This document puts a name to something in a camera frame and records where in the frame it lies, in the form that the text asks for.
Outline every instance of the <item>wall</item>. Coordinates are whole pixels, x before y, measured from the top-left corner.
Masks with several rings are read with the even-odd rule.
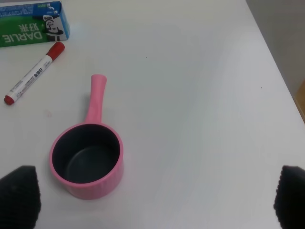
[[[290,93],[305,80],[305,0],[247,0]]]

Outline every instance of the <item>pink saucepan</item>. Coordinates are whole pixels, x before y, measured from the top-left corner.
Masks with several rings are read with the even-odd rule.
[[[96,199],[111,192],[123,175],[123,144],[118,133],[101,123],[106,77],[91,77],[89,110],[83,123],[65,130],[50,151],[55,177],[74,196]]]

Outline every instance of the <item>red marker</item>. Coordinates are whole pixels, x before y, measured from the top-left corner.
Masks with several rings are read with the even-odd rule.
[[[4,102],[7,105],[15,103],[25,91],[38,79],[47,67],[64,51],[65,46],[56,42],[48,53],[20,80],[9,93],[6,94]]]

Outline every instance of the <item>cartoon face logo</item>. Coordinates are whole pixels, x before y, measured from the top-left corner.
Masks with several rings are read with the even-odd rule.
[[[44,32],[47,34],[47,39],[49,41],[60,41],[59,35],[63,34],[63,31],[55,25],[53,17],[44,15],[43,20],[45,22]]]

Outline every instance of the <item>darlie toothpaste box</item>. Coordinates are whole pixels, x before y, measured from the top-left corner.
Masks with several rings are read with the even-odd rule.
[[[0,7],[0,47],[64,41],[69,34],[60,1]]]

